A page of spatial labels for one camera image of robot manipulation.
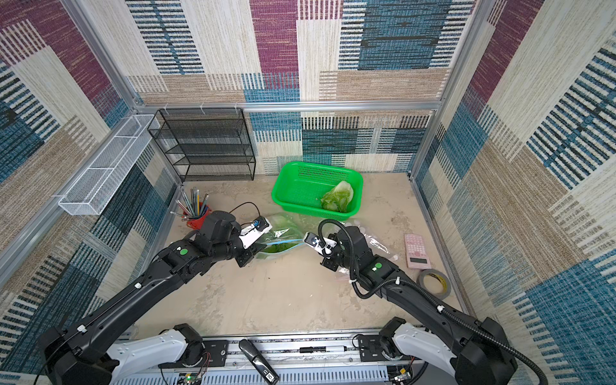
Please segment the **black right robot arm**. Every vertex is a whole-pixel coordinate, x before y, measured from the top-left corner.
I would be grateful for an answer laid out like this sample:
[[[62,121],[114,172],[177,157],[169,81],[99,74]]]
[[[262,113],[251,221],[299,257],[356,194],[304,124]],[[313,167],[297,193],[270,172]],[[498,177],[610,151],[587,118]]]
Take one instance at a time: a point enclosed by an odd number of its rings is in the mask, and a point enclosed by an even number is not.
[[[510,346],[498,322],[475,319],[413,282],[395,263],[374,254],[358,227],[325,219],[319,223],[316,244],[324,267],[348,269],[359,298],[387,300],[436,335],[453,354],[448,362],[458,384],[507,384],[519,364],[526,365],[540,384],[548,383],[534,361]]]

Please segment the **polka dot zip-top bag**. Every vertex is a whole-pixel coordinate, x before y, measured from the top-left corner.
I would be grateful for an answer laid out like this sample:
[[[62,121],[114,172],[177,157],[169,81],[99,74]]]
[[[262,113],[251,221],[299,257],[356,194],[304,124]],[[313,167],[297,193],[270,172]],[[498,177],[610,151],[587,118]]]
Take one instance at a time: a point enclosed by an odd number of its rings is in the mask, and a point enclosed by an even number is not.
[[[338,232],[338,241],[346,250],[346,269],[356,267],[355,276],[385,277],[398,265],[399,256],[391,251],[379,239],[367,234],[363,227],[347,226],[346,234]]]

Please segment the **clear blue-zip bag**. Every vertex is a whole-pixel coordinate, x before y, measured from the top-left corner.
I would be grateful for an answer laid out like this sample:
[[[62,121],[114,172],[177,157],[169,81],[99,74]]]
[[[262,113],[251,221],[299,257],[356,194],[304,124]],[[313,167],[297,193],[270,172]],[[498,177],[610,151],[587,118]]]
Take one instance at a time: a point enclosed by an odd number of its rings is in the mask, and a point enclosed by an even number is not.
[[[272,225],[272,229],[258,239],[258,243],[267,246],[272,243],[293,242],[298,240],[303,245],[303,239],[308,232],[314,232],[321,218],[306,216],[298,213],[277,213],[268,216],[267,220]],[[283,253],[275,256],[265,257],[261,252],[255,256],[258,260],[273,259],[282,256]]]

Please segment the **chinese cabbage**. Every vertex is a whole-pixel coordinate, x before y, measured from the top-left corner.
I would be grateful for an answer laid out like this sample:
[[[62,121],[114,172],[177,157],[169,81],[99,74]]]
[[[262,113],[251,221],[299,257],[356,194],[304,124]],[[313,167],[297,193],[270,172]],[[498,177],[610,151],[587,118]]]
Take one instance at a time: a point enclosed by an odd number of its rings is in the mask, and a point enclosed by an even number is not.
[[[354,190],[347,181],[341,181],[321,198],[324,210],[346,213],[354,197]]]

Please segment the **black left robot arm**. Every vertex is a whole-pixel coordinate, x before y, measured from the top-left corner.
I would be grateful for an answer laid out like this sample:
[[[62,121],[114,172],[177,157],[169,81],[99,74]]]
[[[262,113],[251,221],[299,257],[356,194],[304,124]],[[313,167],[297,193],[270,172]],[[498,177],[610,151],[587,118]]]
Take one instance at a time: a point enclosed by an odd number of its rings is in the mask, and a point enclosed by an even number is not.
[[[161,250],[143,274],[99,309],[64,329],[44,332],[38,339],[41,373],[53,384],[114,384],[190,354],[199,356],[201,336],[186,324],[131,343],[117,340],[162,299],[214,264],[248,264],[264,249],[258,240],[271,228],[263,216],[242,226],[232,213],[210,213],[200,229]]]

